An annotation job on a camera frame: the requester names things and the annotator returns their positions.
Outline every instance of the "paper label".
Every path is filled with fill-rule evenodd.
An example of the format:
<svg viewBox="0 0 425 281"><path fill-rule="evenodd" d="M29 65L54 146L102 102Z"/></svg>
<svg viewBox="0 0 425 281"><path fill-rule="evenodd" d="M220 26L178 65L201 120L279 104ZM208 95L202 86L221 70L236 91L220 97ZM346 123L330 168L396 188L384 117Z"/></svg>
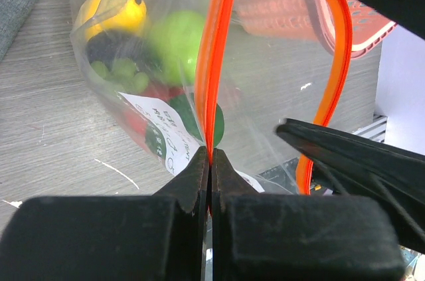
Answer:
<svg viewBox="0 0 425 281"><path fill-rule="evenodd" d="M180 115L158 98L120 94L163 134L167 148L165 168L177 176L186 168L200 146L187 132Z"/></svg>
<svg viewBox="0 0 425 281"><path fill-rule="evenodd" d="M247 175L247 174L245 174L245 173L243 173L241 171L238 171L238 170L235 170L235 172L237 172L239 174L239 176L241 176L243 179L245 179L245 181L247 183L249 183L259 193L263 193L264 192L264 188L261 187L261 185L257 181L257 179L254 179L253 177L251 177L251 176L249 176L249 175Z"/></svg>

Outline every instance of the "orange zip track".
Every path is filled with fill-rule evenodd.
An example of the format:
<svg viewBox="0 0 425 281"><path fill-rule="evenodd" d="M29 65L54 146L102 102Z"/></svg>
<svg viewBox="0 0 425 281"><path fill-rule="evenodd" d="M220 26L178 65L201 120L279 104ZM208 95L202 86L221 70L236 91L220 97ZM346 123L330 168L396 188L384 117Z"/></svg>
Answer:
<svg viewBox="0 0 425 281"><path fill-rule="evenodd" d="M353 33L346 0L326 0L335 23L335 56L331 74L313 123L328 126L347 78ZM195 107L209 153L213 160L215 112L224 48L232 14L233 0L211 0L203 40L198 55L195 80ZM313 163L301 156L296 175L299 191L309 194Z"/></svg>

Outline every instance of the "gray wood grain floor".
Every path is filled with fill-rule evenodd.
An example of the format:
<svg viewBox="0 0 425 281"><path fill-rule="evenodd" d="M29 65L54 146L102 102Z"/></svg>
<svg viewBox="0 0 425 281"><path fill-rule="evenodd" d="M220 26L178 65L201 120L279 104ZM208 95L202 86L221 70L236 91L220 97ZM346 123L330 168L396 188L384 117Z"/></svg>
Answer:
<svg viewBox="0 0 425 281"><path fill-rule="evenodd" d="M39 0L0 63L0 201L23 201L39 195L150 194L171 179L156 159L127 137L86 87L70 44L71 26L68 0ZM240 49L236 48L237 34L242 33L235 32L235 39L229 39L227 66L232 65L233 55ZM329 59L323 55L311 62L293 46L286 52L293 55L286 56L282 66L279 61L283 58L276 58L281 42L262 39L259 43L267 58L263 67L270 67L269 73L275 72L279 78L265 80L268 75L259 74L259 60L247 53L237 54L246 63L239 62L233 71L227 70L224 78L236 81L246 96L247 104L241 107L250 107L253 121L264 132L261 136L270 139L279 119L311 117L301 111L310 112L317 106L317 92L325 81L314 76L329 70ZM379 58L380 49L376 48L352 64L332 126L352 131L372 120ZM297 67L302 71L306 66L312 67L312 80L297 73ZM283 69L286 74L278 74ZM253 78L258 79L254 86L258 89L250 90ZM308 82L315 85L302 94L303 107L293 105L290 94L296 88L299 93L300 86ZM261 96L265 87L271 95ZM226 121L233 117L229 113ZM237 125L229 122L222 146L235 161L243 155L251 156L238 167L249 172L271 165L276 158L271 160L267 154L258 155L258 150L249 148L248 138ZM253 155L261 163L256 163ZM280 155L287 160L294 152L282 146ZM131 177L140 190L95 159ZM15 210L0 202L1 230Z"/></svg>

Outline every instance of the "clear plastic bag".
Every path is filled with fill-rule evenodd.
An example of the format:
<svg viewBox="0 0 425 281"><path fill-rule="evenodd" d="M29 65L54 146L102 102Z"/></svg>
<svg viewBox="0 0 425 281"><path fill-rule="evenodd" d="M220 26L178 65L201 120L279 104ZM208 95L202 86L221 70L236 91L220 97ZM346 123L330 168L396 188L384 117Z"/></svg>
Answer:
<svg viewBox="0 0 425 281"><path fill-rule="evenodd" d="M205 1L70 0L82 75L120 126L172 175L203 145L193 84Z"/></svg>
<svg viewBox="0 0 425 281"><path fill-rule="evenodd" d="M286 161L298 155L273 130L285 117L329 122L351 52L344 2L70 0L71 40L89 87L172 175L206 145L258 191L297 193ZM324 19L326 36L314 29ZM300 165L302 185L311 165Z"/></svg>

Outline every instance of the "pink plastic basket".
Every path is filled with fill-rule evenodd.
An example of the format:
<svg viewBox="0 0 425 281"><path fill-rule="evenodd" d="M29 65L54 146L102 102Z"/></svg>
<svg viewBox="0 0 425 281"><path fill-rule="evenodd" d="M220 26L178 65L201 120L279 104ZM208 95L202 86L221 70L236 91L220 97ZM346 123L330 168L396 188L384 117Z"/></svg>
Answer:
<svg viewBox="0 0 425 281"><path fill-rule="evenodd" d="M379 44L395 23L357 0L347 3L353 21L351 58L359 58ZM235 0L234 5L250 34L319 40L333 52L335 31L325 0Z"/></svg>

